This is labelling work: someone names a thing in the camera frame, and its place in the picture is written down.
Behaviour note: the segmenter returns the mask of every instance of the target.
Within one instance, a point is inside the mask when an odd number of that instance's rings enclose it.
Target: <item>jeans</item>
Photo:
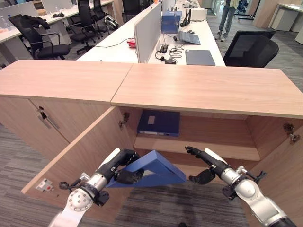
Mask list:
[[[235,7],[224,6],[224,8],[223,8],[222,19],[221,19],[221,22],[220,22],[220,25],[219,25],[219,30],[220,31],[223,30],[223,27],[224,27],[224,24],[225,24],[225,21],[226,21],[226,18],[227,18],[227,14],[228,14],[227,23],[226,23],[226,27],[225,27],[226,36],[227,36],[227,34],[229,33],[229,31],[231,29],[232,17],[233,17],[233,14],[235,13],[235,11],[236,11]]]

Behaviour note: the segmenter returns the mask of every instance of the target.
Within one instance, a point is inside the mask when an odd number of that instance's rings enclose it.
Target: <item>blue triangular object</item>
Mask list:
[[[118,183],[112,178],[107,185],[108,188],[154,187],[186,181],[185,174],[155,150],[129,164],[124,169],[130,172],[143,169],[143,178],[134,184]]]

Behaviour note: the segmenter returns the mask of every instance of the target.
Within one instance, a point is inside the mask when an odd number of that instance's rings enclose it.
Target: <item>sneaker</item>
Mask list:
[[[184,222],[181,222],[178,227],[187,227],[187,225]]]
[[[221,34],[222,34],[222,31],[219,31],[216,36],[214,37],[215,40],[220,40],[221,39]]]
[[[222,35],[221,42],[226,42],[226,39],[227,39],[227,34],[224,33],[224,34]]]

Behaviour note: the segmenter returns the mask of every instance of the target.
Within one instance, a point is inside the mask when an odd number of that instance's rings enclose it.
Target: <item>cabinet handle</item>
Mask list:
[[[39,109],[37,110],[41,116],[38,116],[38,118],[50,129],[51,127],[46,123],[48,121],[55,129],[59,130],[59,126],[56,124],[56,122],[48,115],[46,115],[45,110],[43,107],[39,106]]]

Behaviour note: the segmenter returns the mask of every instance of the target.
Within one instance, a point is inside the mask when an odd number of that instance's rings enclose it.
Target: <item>blue box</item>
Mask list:
[[[162,14],[161,32],[167,34],[177,34],[179,32],[181,11],[166,11]]]
[[[179,136],[180,113],[172,111],[143,110],[138,133]]]

